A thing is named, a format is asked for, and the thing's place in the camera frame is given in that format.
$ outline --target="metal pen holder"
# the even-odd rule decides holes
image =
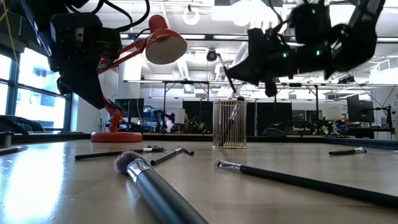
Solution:
[[[245,149],[246,109],[244,101],[224,100],[213,103],[213,147]]]

